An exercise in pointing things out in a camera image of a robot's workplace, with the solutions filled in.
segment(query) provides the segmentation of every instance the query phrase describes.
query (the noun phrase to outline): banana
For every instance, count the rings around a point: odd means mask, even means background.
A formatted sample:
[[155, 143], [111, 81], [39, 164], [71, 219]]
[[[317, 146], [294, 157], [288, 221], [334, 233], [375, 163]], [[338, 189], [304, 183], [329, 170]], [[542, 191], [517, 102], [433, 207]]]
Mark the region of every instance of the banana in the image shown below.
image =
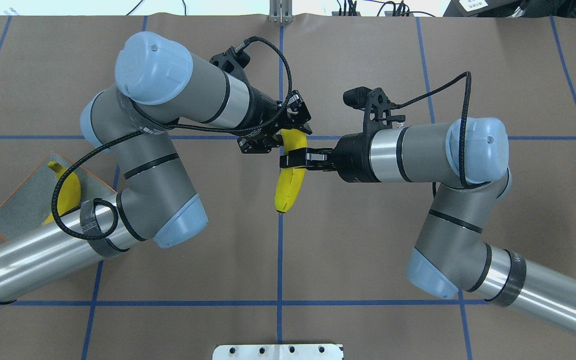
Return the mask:
[[[285, 152], [306, 148], [307, 146], [306, 134], [299, 130], [282, 129], [281, 137], [283, 138], [283, 151]], [[304, 168], [281, 169], [277, 188], [274, 191], [274, 207], [277, 212], [283, 214], [293, 207], [302, 188], [304, 175], [306, 175], [306, 169]]]
[[[62, 166], [57, 161], [48, 162], [48, 167], [55, 172], [57, 180], [66, 173], [66, 168]], [[59, 198], [57, 199], [57, 212], [59, 215], [63, 215], [68, 210], [77, 207], [82, 200], [82, 184], [80, 183], [80, 178], [78, 178], [76, 173], [71, 173], [66, 181], [63, 182], [61, 191], [59, 192]], [[46, 225], [52, 221], [55, 221], [53, 214], [48, 215], [48, 218], [43, 222]]]

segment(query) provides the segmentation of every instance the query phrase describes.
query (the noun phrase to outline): black cable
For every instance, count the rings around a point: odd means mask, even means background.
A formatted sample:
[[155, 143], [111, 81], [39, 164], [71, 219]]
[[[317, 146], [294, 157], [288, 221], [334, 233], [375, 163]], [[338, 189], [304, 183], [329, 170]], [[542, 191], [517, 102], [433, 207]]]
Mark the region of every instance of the black cable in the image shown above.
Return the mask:
[[141, 134], [143, 134], [141, 131], [131, 132], [128, 135], [124, 135], [122, 137], [114, 139], [113, 141], [105, 143], [105, 144], [99, 146], [98, 148], [95, 148], [94, 150], [87, 153], [86, 155], [84, 155], [79, 160], [75, 161], [74, 164], [72, 164], [63, 173], [63, 175], [59, 178], [59, 180], [57, 180], [57, 185], [55, 185], [55, 187], [54, 187], [54, 191], [52, 192], [52, 199], [50, 201], [50, 212], [52, 214], [52, 218], [54, 219], [54, 223], [57, 224], [57, 226], [64, 233], [66, 233], [67, 235], [69, 235], [73, 238], [93, 241], [93, 240], [105, 239], [105, 238], [109, 237], [110, 234], [112, 234], [115, 231], [115, 229], [117, 228], [117, 224], [119, 223], [119, 214], [117, 212], [117, 208], [114, 205], [112, 205], [112, 203], [110, 203], [106, 200], [101, 200], [101, 199], [95, 200], [94, 204], [95, 205], [103, 205], [105, 207], [108, 207], [108, 208], [110, 208], [110, 211], [112, 212], [112, 225], [110, 225], [110, 228], [107, 231], [105, 231], [103, 234], [100, 234], [100, 235], [86, 235], [86, 234], [83, 234], [81, 232], [77, 232], [77, 231], [74, 231], [74, 230], [71, 230], [70, 228], [68, 228], [66, 226], [66, 224], [64, 224], [64, 221], [62, 221], [62, 217], [59, 215], [59, 211], [57, 210], [57, 201], [59, 199], [59, 193], [62, 191], [62, 186], [64, 186], [64, 182], [66, 181], [66, 179], [72, 173], [74, 173], [74, 171], [78, 167], [82, 166], [82, 164], [89, 161], [90, 158], [94, 157], [94, 155], [97, 155], [98, 153], [101, 153], [103, 150], [109, 149], [110, 147], [115, 146], [119, 143], [125, 142], [128, 139], [138, 137]]
[[[170, 128], [174, 128], [174, 129], [198, 130], [199, 132], [208, 132], [208, 133], [232, 133], [232, 134], [236, 135], [236, 133], [254, 132], [254, 130], [259, 130], [259, 129], [265, 128], [266, 126], [269, 126], [269, 125], [276, 123], [277, 120], [279, 120], [279, 116], [281, 116], [281, 114], [284, 111], [286, 111], [286, 109], [288, 109], [288, 102], [290, 101], [290, 98], [292, 98], [291, 93], [293, 92], [293, 75], [290, 71], [290, 66], [288, 66], [288, 60], [286, 60], [286, 57], [284, 56], [284, 54], [282, 54], [281, 50], [279, 50], [273, 43], [271, 43], [267, 39], [259, 37], [259, 36], [251, 36], [251, 37], [244, 40], [244, 45], [248, 46], [248, 45], [255, 43], [255, 42], [264, 43], [265, 45], [269, 46], [272, 50], [274, 50], [274, 52], [277, 53], [277, 55], [279, 55], [279, 58], [281, 59], [281, 62], [283, 63], [283, 67], [286, 69], [286, 77], [288, 78], [288, 92], [286, 94], [286, 98], [284, 99], [281, 107], [277, 110], [277, 112], [274, 113], [274, 116], [272, 116], [272, 118], [270, 118], [270, 120], [259, 123], [259, 125], [246, 127], [243, 129], [236, 129], [236, 128], [218, 129], [215, 127], [186, 125], [184, 123], [177, 123], [177, 124], [172, 124], [172, 125], [168, 125], [168, 126]], [[149, 118], [149, 120], [154, 120], [154, 119], [150, 118], [150, 116], [147, 116], [146, 118], [147, 119]]]
[[482, 182], [479, 184], [470, 184], [466, 180], [466, 159], [465, 159], [465, 157], [466, 157], [466, 122], [467, 122], [467, 117], [468, 117], [468, 106], [469, 106], [470, 101], [471, 101], [471, 82], [472, 82], [470, 71], [466, 71], [466, 72], [462, 73], [461, 75], [455, 77], [454, 79], [450, 80], [449, 82], [447, 82], [443, 86], [441, 86], [437, 89], [434, 89], [433, 91], [427, 92], [421, 96], [413, 98], [410, 101], [406, 101], [400, 105], [394, 104], [392, 108], [394, 110], [405, 108], [408, 105], [414, 104], [420, 100], [428, 98], [429, 96], [435, 95], [436, 93], [453, 86], [456, 82], [459, 82], [459, 80], [461, 80], [463, 78], [466, 78], [466, 87], [465, 87], [465, 91], [463, 94], [463, 107], [461, 108], [461, 123], [459, 125], [459, 182], [461, 183], [461, 186], [464, 189], [475, 189], [475, 188], [481, 187], [483, 185], [486, 185], [487, 182]]
[[[214, 127], [185, 125], [182, 123], [175, 123], [175, 124], [167, 123], [167, 124], [163, 124], [162, 126], [164, 128], [169, 129], [169, 130], [171, 130], [171, 129], [188, 129], [188, 130], [198, 130], [201, 132], [212, 132], [212, 133], [249, 133], [249, 132], [254, 132], [254, 130], [265, 128], [266, 126], [269, 126], [269, 125], [276, 123], [276, 121], [279, 119], [279, 116], [281, 116], [281, 114], [284, 111], [286, 111], [286, 109], [288, 109], [288, 102], [290, 101], [290, 98], [292, 98], [291, 93], [293, 92], [293, 75], [290, 71], [290, 66], [288, 66], [288, 60], [286, 60], [286, 57], [284, 56], [284, 54], [281, 52], [281, 50], [279, 50], [279, 48], [277, 48], [273, 43], [271, 43], [267, 39], [259, 37], [259, 36], [251, 36], [251, 37], [249, 37], [243, 41], [244, 48], [248, 47], [250, 44], [255, 43], [255, 42], [264, 43], [265, 45], [269, 46], [272, 50], [274, 50], [274, 52], [277, 53], [277, 55], [279, 55], [279, 58], [281, 59], [281, 62], [283, 63], [284, 68], [286, 69], [286, 77], [288, 78], [288, 93], [286, 94], [286, 98], [283, 101], [283, 104], [281, 105], [281, 107], [277, 110], [277, 112], [275, 112], [274, 116], [272, 116], [272, 118], [270, 118], [270, 120], [263, 121], [262, 123], [259, 123], [259, 125], [247, 127], [244, 129], [234, 129], [234, 128], [232, 128], [232, 129], [217, 129]], [[137, 110], [141, 116], [144, 116], [149, 121], [153, 121], [153, 122], [155, 121], [151, 116], [146, 114], [146, 112], [141, 110], [139, 108], [139, 106], [137, 106], [137, 103], [135, 103], [135, 101], [133, 101], [131, 99], [130, 102], [132, 103], [135, 110]], [[97, 155], [98, 153], [101, 153], [103, 150], [109, 149], [112, 146], [116, 146], [119, 143], [125, 142], [125, 141], [132, 139], [134, 137], [138, 137], [139, 135], [142, 135], [142, 134], [143, 133], [141, 131], [135, 131], [135, 132], [131, 132], [130, 134], [124, 135], [122, 137], [119, 137], [117, 139], [114, 139], [113, 141], [110, 141], [108, 143], [105, 143], [105, 144], [95, 148], [91, 152], [87, 153], [86, 155], [84, 155], [82, 158], [80, 158], [76, 162], [74, 162], [74, 164], [72, 164], [70, 167], [68, 167], [68, 169], [62, 174], [62, 176], [59, 178], [59, 180], [57, 180], [57, 185], [55, 185], [54, 191], [52, 192], [52, 198], [50, 201], [50, 212], [52, 214], [52, 217], [54, 218], [55, 224], [57, 224], [57, 227], [59, 227], [60, 230], [62, 230], [64, 233], [66, 233], [67, 235], [69, 235], [73, 238], [88, 240], [88, 241], [105, 239], [105, 238], [109, 237], [110, 234], [112, 234], [115, 231], [115, 229], [117, 228], [117, 225], [119, 223], [119, 214], [117, 212], [117, 208], [114, 205], [112, 205], [112, 203], [110, 203], [106, 200], [102, 200], [102, 199], [95, 199], [94, 205], [103, 205], [104, 207], [108, 207], [110, 209], [110, 211], [112, 212], [112, 224], [110, 225], [110, 228], [108, 228], [108, 230], [106, 230], [103, 234], [99, 234], [99, 235], [86, 235], [86, 234], [83, 234], [81, 232], [77, 232], [77, 231], [74, 231], [74, 230], [71, 230], [70, 228], [68, 228], [66, 226], [66, 224], [64, 224], [64, 221], [62, 221], [62, 216], [59, 215], [59, 212], [57, 210], [57, 202], [59, 200], [59, 193], [62, 191], [62, 186], [64, 186], [64, 182], [66, 181], [66, 179], [72, 173], [74, 173], [74, 171], [78, 167], [82, 166], [82, 164], [84, 164], [85, 162], [90, 160], [90, 158], [94, 157], [94, 155]]]
[[406, 12], [404, 12], [404, 13], [401, 13], [400, 16], [407, 16], [408, 14], [417, 14], [417, 13], [419, 13], [419, 14], [426, 14], [426, 15], [428, 15], [428, 16], [432, 16], [433, 18], [436, 18], [436, 16], [434, 16], [434, 14], [427, 13], [427, 12], [425, 12], [425, 11], [406, 11]]
[[132, 10], [128, 11], [128, 13], [126, 14], [126, 16], [132, 14], [142, 3], [144, 2], [144, 0], [140, 0], [137, 5], [135, 5]]
[[379, 16], [379, 14], [382, 13], [382, 10], [383, 10], [384, 7], [385, 7], [386, 5], [388, 5], [388, 4], [392, 4], [392, 12], [393, 12], [393, 13], [395, 12], [395, 8], [397, 7], [397, 4], [396, 4], [394, 1], [386, 1], [386, 2], [383, 2], [383, 3], [381, 4], [381, 7], [379, 8], [379, 11], [377, 11], [377, 16]]

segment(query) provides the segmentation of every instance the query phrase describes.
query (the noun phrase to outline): robotic arm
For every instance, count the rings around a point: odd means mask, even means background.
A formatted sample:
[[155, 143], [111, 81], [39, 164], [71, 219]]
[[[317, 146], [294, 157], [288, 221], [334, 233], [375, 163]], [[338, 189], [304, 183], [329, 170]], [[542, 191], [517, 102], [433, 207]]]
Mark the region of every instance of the robotic arm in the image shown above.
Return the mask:
[[[576, 333], [576, 280], [481, 239], [493, 205], [512, 184], [508, 135], [500, 120], [468, 118], [462, 147], [461, 120], [403, 127], [405, 117], [391, 115], [399, 107], [381, 88], [346, 91], [343, 101], [364, 112], [363, 132], [343, 136], [335, 148], [289, 151], [280, 167], [337, 171], [349, 183], [441, 183], [407, 278], [433, 296], [452, 299], [461, 289]], [[464, 187], [464, 164], [467, 183], [478, 186]]]
[[311, 133], [310, 114], [298, 91], [289, 89], [282, 104], [250, 86], [243, 71], [250, 61], [244, 48], [253, 41], [270, 44], [246, 39], [210, 63], [153, 32], [126, 41], [116, 61], [115, 84], [85, 107], [80, 127], [94, 146], [116, 143], [112, 154], [128, 189], [84, 202], [63, 217], [53, 209], [54, 223], [0, 244], [0, 308], [146, 239], [169, 248], [206, 227], [199, 194], [166, 133], [193, 128], [178, 125], [179, 117], [239, 135], [243, 153], [278, 148], [279, 129]]

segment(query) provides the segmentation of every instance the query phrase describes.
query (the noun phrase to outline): white label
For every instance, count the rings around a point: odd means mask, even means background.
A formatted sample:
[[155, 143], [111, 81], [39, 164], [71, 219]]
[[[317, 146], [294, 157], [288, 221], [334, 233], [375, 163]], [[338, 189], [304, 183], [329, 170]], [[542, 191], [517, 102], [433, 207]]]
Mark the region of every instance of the white label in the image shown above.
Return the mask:
[[467, 12], [471, 12], [488, 6], [488, 3], [485, 0], [459, 0], [459, 4], [461, 4], [461, 6]]

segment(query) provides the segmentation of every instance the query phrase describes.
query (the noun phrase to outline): light blue joint cap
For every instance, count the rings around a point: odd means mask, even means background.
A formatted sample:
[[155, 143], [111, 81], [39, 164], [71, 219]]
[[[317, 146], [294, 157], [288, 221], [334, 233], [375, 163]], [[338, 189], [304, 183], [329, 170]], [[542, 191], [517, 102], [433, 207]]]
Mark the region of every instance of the light blue joint cap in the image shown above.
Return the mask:
[[144, 105], [172, 100], [186, 87], [192, 73], [190, 51], [150, 31], [132, 35], [114, 64], [117, 89]]
[[[103, 93], [103, 91], [99, 91], [98, 94], [96, 94], [92, 100], [90, 100], [88, 105], [84, 107], [83, 111], [81, 112], [81, 116], [79, 117], [79, 127], [81, 129], [81, 133], [84, 135], [84, 139], [86, 139], [95, 148], [99, 148], [102, 144], [92, 129], [92, 105], [95, 103], [95, 100], [97, 100], [101, 93]], [[103, 152], [110, 153], [110, 149], [106, 148], [106, 150], [103, 150]]]
[[176, 246], [201, 233], [206, 225], [208, 216], [197, 193], [157, 231], [155, 243], [162, 249]]
[[[452, 123], [446, 134], [446, 156], [452, 171], [459, 175], [459, 129]], [[466, 121], [466, 180], [472, 184], [501, 179], [508, 168], [508, 134], [498, 118], [468, 118]]]
[[431, 264], [418, 249], [412, 249], [412, 255], [406, 269], [406, 277], [413, 285], [428, 294], [442, 299], [453, 299], [457, 294], [457, 286]]

